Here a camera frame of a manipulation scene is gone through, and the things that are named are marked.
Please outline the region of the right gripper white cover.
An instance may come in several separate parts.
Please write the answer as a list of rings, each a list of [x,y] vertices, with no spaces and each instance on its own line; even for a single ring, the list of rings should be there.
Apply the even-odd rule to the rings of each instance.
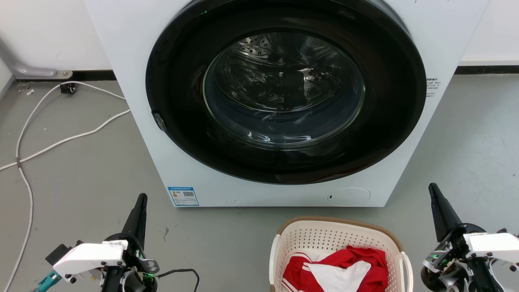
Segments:
[[[504,292],[493,266],[502,261],[518,271],[518,236],[462,223],[436,183],[430,183],[428,191],[439,244],[423,260],[423,284],[433,292]]]

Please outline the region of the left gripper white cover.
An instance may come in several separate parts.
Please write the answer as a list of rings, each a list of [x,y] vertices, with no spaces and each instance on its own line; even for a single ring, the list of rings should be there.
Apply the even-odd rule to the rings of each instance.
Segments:
[[[74,284],[91,273],[103,292],[155,292],[157,261],[144,255],[148,196],[139,194],[122,233],[102,243],[78,241],[75,247],[58,246],[46,260],[53,270],[45,277],[45,290],[59,281]]]

